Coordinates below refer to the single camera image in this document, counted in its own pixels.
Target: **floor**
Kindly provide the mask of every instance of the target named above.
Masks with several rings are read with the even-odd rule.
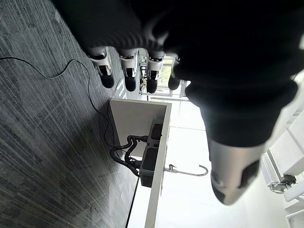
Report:
[[[48,77],[78,59],[90,72],[93,103],[105,114],[114,93],[138,99],[123,83],[102,87],[50,1],[5,0],[0,12],[0,57],[25,59]],[[111,56],[119,82],[113,49]],[[74,62],[47,80],[25,63],[1,60],[0,75],[1,227],[124,228],[137,178],[108,155],[107,122],[89,102],[85,69]],[[106,140],[112,144],[111,131]]]

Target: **black tube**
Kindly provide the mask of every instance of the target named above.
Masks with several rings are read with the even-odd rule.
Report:
[[[128,169],[130,169],[130,170],[132,171],[132,173],[134,173],[135,176],[139,177],[138,171],[135,169],[135,167],[133,167],[133,166],[131,165],[131,162],[125,162],[125,161],[123,161],[123,160],[121,160],[121,159],[119,159],[119,158],[116,157],[116,155],[115,155],[114,152],[117,151],[117,150],[119,150],[119,149],[112,148],[112,149],[110,150],[110,156],[111,156],[111,158],[112,158],[115,162],[117,162],[117,163],[119,163],[119,164],[122,164],[122,165],[124,165],[125,167],[127,167]]]
[[[128,149],[128,151],[124,155],[124,161],[125,162],[130,162],[130,154],[135,149],[135,147],[137,146],[137,140],[132,139],[132,141],[133,141],[133,145]]]

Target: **robotic hand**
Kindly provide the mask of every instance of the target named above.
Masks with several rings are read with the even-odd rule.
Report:
[[[256,177],[265,142],[296,94],[291,76],[304,65],[303,1],[53,3],[107,88],[114,84],[107,46],[118,51],[130,91],[136,88],[137,48],[149,53],[150,93],[164,53],[178,55],[169,87],[191,81],[186,95],[204,119],[214,193],[224,204],[235,202]]]

